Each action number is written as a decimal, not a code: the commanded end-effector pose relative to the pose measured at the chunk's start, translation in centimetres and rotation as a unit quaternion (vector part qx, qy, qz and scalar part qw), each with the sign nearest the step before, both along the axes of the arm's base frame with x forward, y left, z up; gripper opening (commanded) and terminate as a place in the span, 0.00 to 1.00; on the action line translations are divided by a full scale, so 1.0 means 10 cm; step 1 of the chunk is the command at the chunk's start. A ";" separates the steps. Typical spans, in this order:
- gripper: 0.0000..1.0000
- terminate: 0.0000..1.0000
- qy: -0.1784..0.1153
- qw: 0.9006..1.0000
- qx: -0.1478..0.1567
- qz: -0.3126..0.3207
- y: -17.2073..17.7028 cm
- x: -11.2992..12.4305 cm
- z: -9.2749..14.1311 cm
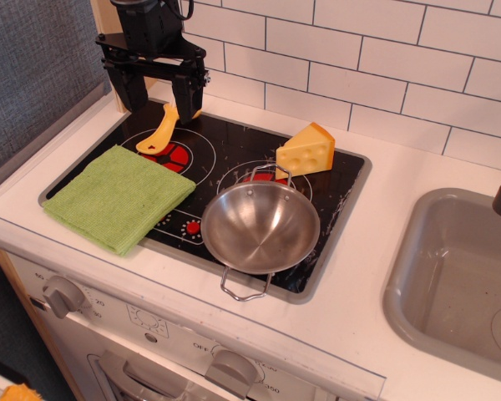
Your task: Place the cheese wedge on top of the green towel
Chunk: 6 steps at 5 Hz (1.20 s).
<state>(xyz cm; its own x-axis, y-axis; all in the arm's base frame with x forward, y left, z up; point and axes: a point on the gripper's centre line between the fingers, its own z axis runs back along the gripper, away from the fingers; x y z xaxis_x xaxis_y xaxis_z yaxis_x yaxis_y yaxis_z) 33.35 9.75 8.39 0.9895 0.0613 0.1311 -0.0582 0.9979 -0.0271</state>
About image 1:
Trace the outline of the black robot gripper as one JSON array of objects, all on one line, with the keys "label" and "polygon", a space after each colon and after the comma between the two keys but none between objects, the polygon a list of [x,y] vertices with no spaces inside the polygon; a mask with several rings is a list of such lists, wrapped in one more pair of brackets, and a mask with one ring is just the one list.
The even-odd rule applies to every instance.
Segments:
[{"label": "black robot gripper", "polygon": [[121,27],[119,33],[100,33],[104,68],[130,112],[148,101],[145,78],[172,83],[181,124],[188,124],[202,108],[203,89],[209,82],[206,51],[183,37],[183,22],[194,3],[182,14],[176,1],[112,1]]}]

